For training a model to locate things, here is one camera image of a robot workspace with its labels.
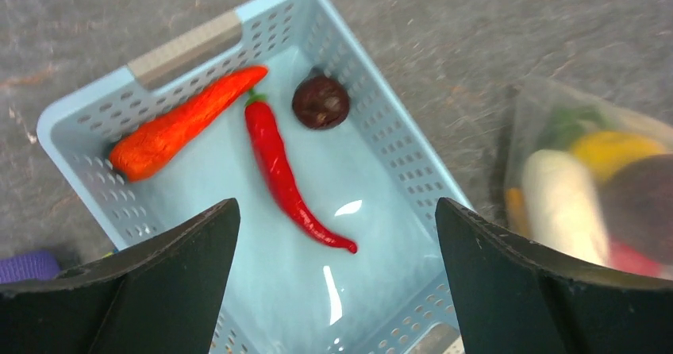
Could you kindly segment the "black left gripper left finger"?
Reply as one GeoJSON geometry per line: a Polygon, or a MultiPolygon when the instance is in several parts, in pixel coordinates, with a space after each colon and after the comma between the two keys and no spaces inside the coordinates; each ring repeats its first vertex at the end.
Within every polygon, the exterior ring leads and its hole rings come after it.
{"type": "Polygon", "coordinates": [[[225,199],[54,279],[2,285],[2,352],[207,353],[239,228],[225,199]]]}

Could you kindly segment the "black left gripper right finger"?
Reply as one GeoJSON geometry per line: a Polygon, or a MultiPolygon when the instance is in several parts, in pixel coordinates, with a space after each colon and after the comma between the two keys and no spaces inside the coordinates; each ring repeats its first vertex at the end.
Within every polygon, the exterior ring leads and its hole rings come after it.
{"type": "Polygon", "coordinates": [[[450,198],[435,218],[467,352],[671,352],[671,281],[557,252],[450,198]]]}

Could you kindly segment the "white toy radish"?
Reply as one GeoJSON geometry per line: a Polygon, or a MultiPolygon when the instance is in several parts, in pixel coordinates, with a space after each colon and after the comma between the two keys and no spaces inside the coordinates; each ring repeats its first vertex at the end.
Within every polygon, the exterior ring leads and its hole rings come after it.
{"type": "Polygon", "coordinates": [[[567,152],[542,149],[526,161],[521,187],[531,238],[606,267],[610,243],[590,172],[567,152]]]}

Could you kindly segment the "clear polka dot zip bag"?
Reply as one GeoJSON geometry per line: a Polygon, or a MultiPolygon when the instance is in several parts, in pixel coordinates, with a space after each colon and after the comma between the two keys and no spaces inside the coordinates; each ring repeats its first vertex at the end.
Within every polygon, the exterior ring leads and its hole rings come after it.
{"type": "Polygon", "coordinates": [[[526,79],[504,198],[515,233],[589,263],[672,277],[667,123],[553,79],[526,79]]]}

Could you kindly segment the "orange toy carrot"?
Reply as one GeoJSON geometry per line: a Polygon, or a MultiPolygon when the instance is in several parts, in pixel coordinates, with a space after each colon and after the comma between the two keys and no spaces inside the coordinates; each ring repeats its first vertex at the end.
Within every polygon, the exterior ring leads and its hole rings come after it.
{"type": "Polygon", "coordinates": [[[267,73],[265,66],[242,68],[215,80],[182,105],[144,123],[113,147],[109,156],[113,169],[130,182],[157,174],[267,73]]]}

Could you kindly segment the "yellow toy pear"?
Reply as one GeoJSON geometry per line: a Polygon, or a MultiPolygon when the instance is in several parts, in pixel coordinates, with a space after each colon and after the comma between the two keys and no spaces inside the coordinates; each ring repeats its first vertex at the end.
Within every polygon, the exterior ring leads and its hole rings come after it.
{"type": "Polygon", "coordinates": [[[586,134],[569,148],[598,183],[610,180],[622,168],[650,156],[669,153],[660,142],[640,134],[603,130],[586,134]]]}

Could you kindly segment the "red toy chili pepper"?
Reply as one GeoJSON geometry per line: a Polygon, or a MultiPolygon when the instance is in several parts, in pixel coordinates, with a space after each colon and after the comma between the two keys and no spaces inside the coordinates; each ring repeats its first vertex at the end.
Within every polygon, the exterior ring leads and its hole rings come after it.
{"type": "Polygon", "coordinates": [[[287,159],[275,114],[266,96],[248,91],[244,119],[260,174],[276,205],[310,239],[330,248],[358,252],[355,241],[326,228],[306,205],[287,159]]]}

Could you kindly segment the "dark plum toy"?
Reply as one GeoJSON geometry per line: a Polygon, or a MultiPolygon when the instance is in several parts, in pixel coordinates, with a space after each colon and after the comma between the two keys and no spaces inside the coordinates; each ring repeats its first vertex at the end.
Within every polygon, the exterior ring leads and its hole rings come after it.
{"type": "Polygon", "coordinates": [[[305,127],[323,130],[334,128],[347,118],[351,100],[339,82],[317,75],[297,87],[291,105],[305,127]]]}

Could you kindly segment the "dark red toy beet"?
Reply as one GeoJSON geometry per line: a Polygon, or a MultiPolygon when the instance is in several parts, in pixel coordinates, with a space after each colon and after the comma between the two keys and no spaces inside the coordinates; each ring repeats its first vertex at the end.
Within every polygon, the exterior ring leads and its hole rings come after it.
{"type": "Polygon", "coordinates": [[[672,264],[672,155],[649,156],[599,188],[611,235],[644,256],[672,264]]]}

